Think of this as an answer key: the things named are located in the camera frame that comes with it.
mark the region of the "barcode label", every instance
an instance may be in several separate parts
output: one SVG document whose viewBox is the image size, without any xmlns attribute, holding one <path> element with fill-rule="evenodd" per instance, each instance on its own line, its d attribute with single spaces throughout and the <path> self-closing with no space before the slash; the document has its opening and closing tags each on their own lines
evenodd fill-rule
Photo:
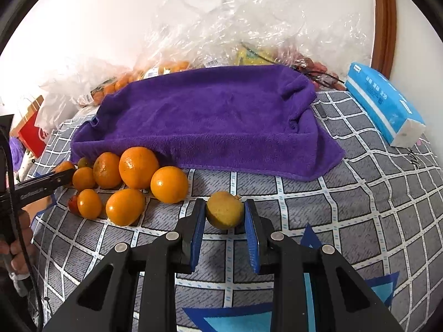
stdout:
<svg viewBox="0 0 443 332">
<path fill-rule="evenodd" d="M 219 66 L 223 66 L 223 65 L 220 64 L 216 59 L 213 59 L 213 60 L 208 61 L 207 63 L 205 63 L 204 66 L 206 68 L 208 68 L 208 67 L 219 67 Z"/>
<path fill-rule="evenodd" d="M 155 76 L 158 76 L 158 75 L 159 75 L 159 68 L 158 67 L 154 67 L 154 68 L 151 68 L 150 70 L 147 70 L 147 72 L 143 76 L 143 79 L 149 79 L 151 77 L 155 77 Z"/>
</svg>

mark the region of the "blue tissue package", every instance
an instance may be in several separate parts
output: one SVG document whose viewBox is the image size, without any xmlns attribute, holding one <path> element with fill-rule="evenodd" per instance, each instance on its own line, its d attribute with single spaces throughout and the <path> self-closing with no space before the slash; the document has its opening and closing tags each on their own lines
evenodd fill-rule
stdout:
<svg viewBox="0 0 443 332">
<path fill-rule="evenodd" d="M 410 148 L 424 133 L 415 107 L 378 71 L 354 62 L 345 85 L 391 146 Z"/>
</svg>

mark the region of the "white wall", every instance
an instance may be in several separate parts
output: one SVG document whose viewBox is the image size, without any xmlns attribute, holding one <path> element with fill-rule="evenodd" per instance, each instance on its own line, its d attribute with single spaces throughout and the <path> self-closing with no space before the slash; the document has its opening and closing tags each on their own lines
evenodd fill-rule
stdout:
<svg viewBox="0 0 443 332">
<path fill-rule="evenodd" d="M 391 81 L 422 115 L 426 135 L 443 156 L 443 42 L 412 0 L 397 0 L 397 42 Z"/>
<path fill-rule="evenodd" d="M 133 66 L 143 37 L 158 6 L 165 0 L 40 0 L 20 24 L 0 56 L 0 97 L 13 112 L 26 111 L 24 98 L 41 93 L 48 71 L 66 58 L 94 56 L 115 64 Z M 221 0 L 187 0 L 209 11 Z M 299 24 L 298 5 L 303 2 L 309 28 L 319 28 L 360 15 L 360 27 L 368 36 L 368 52 L 374 38 L 374 0 L 291 0 L 289 22 Z M 285 1 L 275 0 L 276 8 Z"/>
</svg>

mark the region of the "brown wooden trim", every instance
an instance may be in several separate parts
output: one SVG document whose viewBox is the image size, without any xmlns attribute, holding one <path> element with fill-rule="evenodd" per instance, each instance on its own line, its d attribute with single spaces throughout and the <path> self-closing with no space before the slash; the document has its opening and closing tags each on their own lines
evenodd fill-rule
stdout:
<svg viewBox="0 0 443 332">
<path fill-rule="evenodd" d="M 375 36 L 371 67 L 391 75 L 397 38 L 396 0 L 375 0 Z"/>
</svg>

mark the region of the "blue gripper pad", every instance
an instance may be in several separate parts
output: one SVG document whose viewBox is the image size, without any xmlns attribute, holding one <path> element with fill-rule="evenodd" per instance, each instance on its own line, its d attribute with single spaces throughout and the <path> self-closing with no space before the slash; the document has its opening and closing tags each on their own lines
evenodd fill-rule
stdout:
<svg viewBox="0 0 443 332">
<path fill-rule="evenodd" d="M 199 211 L 199 216 L 197 218 L 197 223 L 194 229 L 194 236 L 192 236 L 191 258 L 190 258 L 190 265 L 192 272 L 195 271 L 195 268 L 199 263 L 200 248 L 202 247 L 203 232 L 205 230 L 205 222 L 206 222 L 205 207 L 206 204 L 204 204 L 203 208 L 201 208 Z"/>
<path fill-rule="evenodd" d="M 254 223 L 252 221 L 251 210 L 248 204 L 244 204 L 244 230 L 248 242 L 249 262 L 254 273 L 260 271 L 260 254 L 258 252 L 258 240 L 255 234 Z"/>
</svg>

